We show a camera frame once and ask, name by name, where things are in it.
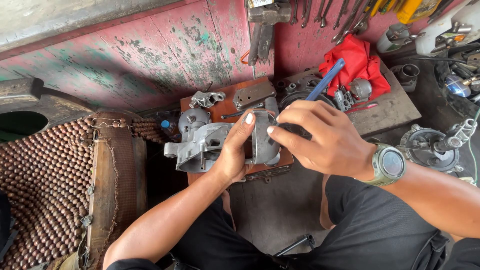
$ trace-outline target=green cable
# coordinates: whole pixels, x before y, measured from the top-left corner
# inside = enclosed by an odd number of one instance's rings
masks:
[[[477,180],[478,180],[478,176],[477,176],[478,168],[477,168],[477,159],[475,158],[475,155],[473,154],[473,151],[472,151],[471,137],[472,137],[472,134],[474,132],[473,129],[475,128],[475,123],[477,122],[477,119],[479,118],[479,115],[480,115],[480,108],[478,109],[477,114],[475,115],[475,119],[473,120],[472,129],[470,131],[470,134],[468,135],[468,149],[470,150],[470,155],[472,155],[472,158],[473,158],[473,165],[475,166],[475,181],[473,182],[475,185],[477,184]]]

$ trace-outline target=red cloth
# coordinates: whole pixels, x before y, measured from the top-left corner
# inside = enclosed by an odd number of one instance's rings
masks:
[[[338,72],[329,84],[327,94],[334,96],[337,85],[344,85],[350,91],[348,85],[355,78],[369,80],[372,85],[372,95],[369,100],[390,93],[390,85],[380,72],[380,58],[370,56],[370,43],[358,40],[349,34],[338,46],[325,54],[325,62],[318,67],[320,72],[327,72],[340,58],[345,60],[345,66]]]

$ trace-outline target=leg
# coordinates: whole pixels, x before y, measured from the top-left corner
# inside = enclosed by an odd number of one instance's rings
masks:
[[[271,258],[233,230],[233,220],[223,209],[222,197],[197,218],[171,254],[179,262],[200,270],[278,268]]]
[[[395,270],[428,263],[428,243],[438,230],[396,196],[336,175],[326,181],[324,196],[322,224],[335,227],[320,247],[294,262],[296,268]]]

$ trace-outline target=blue pen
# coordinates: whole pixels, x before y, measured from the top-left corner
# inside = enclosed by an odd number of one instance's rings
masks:
[[[322,90],[327,87],[327,85],[332,81],[332,79],[338,74],[338,72],[345,66],[345,60],[340,58],[337,60],[335,65],[325,74],[323,79],[320,81],[313,91],[307,96],[305,100],[315,101],[317,97],[321,94]],[[280,123],[276,122],[274,126],[279,126]],[[275,141],[272,138],[268,138],[268,144],[273,145]]]

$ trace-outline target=black wire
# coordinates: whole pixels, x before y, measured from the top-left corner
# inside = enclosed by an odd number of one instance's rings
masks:
[[[438,57],[419,57],[419,58],[410,58],[410,59],[403,59],[401,61],[410,61],[410,60],[433,60],[433,61],[451,61],[451,62],[457,62],[461,64],[467,64],[467,61],[465,60],[457,60],[457,59],[452,59],[452,58],[438,58]]]

